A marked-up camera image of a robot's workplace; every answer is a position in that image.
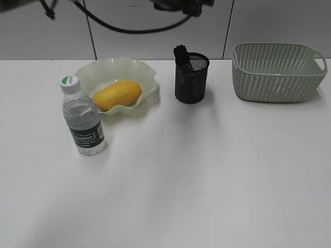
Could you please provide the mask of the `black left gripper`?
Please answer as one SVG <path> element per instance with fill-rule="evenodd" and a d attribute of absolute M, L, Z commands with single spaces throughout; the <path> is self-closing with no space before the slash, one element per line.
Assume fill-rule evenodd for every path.
<path fill-rule="evenodd" d="M 160 11 L 177 12 L 200 16 L 204 5 L 212 7 L 214 0 L 154 0 L 154 8 Z"/>

